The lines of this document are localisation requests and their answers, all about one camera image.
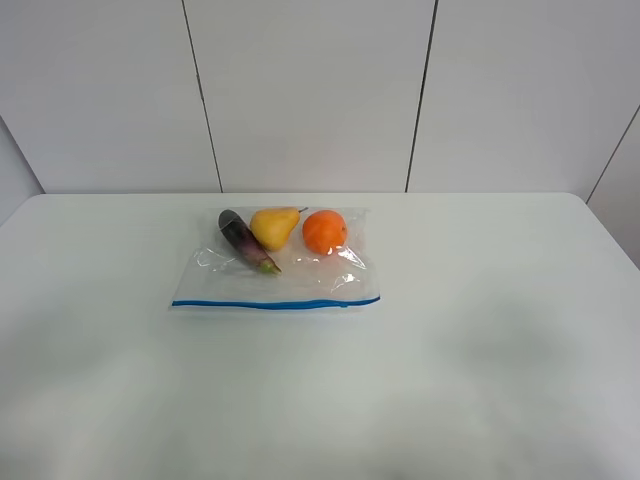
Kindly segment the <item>orange fruit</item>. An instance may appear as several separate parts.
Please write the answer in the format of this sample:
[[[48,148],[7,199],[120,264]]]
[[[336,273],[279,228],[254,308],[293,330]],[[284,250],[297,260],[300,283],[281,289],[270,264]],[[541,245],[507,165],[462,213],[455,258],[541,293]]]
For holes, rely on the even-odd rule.
[[[331,255],[345,244],[348,228],[344,218],[336,211],[320,210],[305,220],[302,237],[311,252]]]

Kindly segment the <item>purple eggplant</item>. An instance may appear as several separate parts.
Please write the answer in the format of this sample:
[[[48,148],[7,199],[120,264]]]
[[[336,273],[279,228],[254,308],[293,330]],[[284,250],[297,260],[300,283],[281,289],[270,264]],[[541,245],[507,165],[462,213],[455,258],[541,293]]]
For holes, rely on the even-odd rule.
[[[256,271],[279,275],[281,269],[258,242],[245,221],[233,210],[225,209],[218,217],[218,227],[231,247]]]

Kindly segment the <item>yellow pear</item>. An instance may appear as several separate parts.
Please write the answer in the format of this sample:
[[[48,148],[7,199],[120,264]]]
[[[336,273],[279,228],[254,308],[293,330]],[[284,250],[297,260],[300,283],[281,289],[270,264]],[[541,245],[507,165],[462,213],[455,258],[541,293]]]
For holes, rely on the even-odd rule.
[[[253,214],[249,228],[257,241],[268,251],[279,251],[288,242],[291,232],[298,225],[301,213],[296,207],[267,208]]]

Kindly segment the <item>clear zip bag blue seal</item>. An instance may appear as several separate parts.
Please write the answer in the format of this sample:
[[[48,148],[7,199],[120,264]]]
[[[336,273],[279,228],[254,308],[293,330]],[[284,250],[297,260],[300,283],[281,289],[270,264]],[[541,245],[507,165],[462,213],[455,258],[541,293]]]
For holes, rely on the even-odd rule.
[[[248,225],[266,207],[226,208]],[[363,247],[366,212],[362,208],[306,207],[287,244],[266,252],[281,269],[264,274],[248,265],[224,238],[217,209],[207,215],[205,245],[187,262],[172,304],[175,307],[240,307],[261,310],[310,310],[370,305],[380,299],[378,280]],[[345,220],[348,237],[331,255],[311,252],[302,226],[320,210],[333,210]]]

